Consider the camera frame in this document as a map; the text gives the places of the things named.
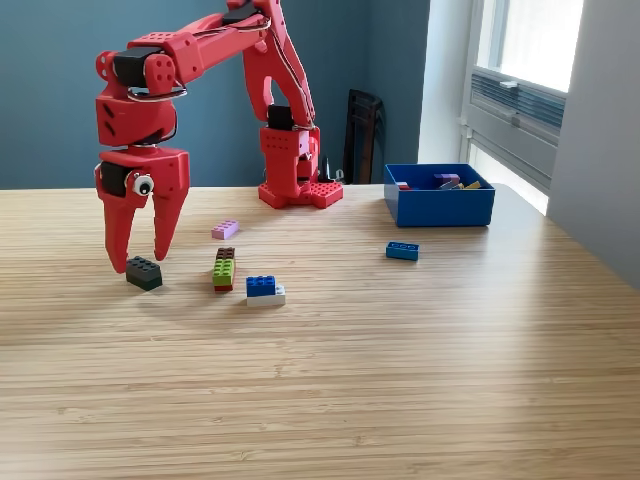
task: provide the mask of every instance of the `green lego brick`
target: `green lego brick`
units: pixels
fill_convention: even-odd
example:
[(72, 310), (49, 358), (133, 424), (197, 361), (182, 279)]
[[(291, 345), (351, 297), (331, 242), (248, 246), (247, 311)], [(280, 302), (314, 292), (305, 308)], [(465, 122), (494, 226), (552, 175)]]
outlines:
[(216, 264), (213, 267), (213, 285), (216, 287), (233, 285), (234, 273), (234, 260), (216, 260)]

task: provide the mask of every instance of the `white lego brick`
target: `white lego brick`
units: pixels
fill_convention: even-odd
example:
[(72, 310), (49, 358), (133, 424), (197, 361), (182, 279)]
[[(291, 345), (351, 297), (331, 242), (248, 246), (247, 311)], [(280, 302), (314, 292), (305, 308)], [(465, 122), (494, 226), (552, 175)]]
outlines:
[(263, 297), (247, 297), (248, 307), (275, 307), (287, 304), (287, 295), (282, 285), (276, 285), (275, 295), (265, 295)]

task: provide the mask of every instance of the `pink lego brick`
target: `pink lego brick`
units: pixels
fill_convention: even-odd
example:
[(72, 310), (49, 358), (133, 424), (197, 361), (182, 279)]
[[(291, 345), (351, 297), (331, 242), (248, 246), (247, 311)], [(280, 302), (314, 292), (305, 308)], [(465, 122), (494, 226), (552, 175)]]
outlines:
[(240, 224), (235, 220), (226, 220), (211, 230), (211, 238), (217, 238), (218, 240), (226, 240), (238, 231)]

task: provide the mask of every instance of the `purple lego brick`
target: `purple lego brick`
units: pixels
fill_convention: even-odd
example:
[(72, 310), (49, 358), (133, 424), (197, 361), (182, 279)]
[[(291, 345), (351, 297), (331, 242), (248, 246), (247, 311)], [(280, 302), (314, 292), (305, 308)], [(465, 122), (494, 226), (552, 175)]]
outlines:
[(218, 240), (226, 240), (230, 238), (234, 233), (238, 231), (240, 225), (235, 220), (226, 220), (211, 230), (211, 238), (217, 238)]
[(441, 185), (449, 182), (453, 182), (454, 185), (458, 185), (460, 183), (460, 177), (455, 173), (437, 173), (434, 177)]
[(438, 187), (438, 190), (452, 190), (453, 187), (455, 187), (455, 185), (453, 184), (453, 182), (447, 182), (444, 185), (440, 185)]

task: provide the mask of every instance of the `robotic arm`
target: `robotic arm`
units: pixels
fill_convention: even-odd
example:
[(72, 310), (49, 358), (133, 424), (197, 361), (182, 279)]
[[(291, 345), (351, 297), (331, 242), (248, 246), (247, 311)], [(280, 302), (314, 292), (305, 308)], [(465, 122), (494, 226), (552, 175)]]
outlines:
[[(187, 94), (189, 82), (238, 53), (244, 56), (254, 112), (268, 124), (260, 132), (267, 167), (260, 198), (274, 208), (326, 208), (343, 196), (341, 185), (318, 183), (320, 130), (280, 0), (227, 0), (227, 5), (227, 14), (210, 15), (178, 32), (151, 33), (130, 42), (124, 52), (103, 52), (96, 60), (98, 74), (107, 81), (96, 100), (100, 143), (120, 147), (101, 153), (95, 169), (106, 248), (118, 273), (126, 268), (136, 209), (153, 194), (155, 256), (163, 260), (189, 190), (189, 154), (157, 146), (176, 133), (172, 100)], [(273, 105), (272, 81), (289, 107)]]

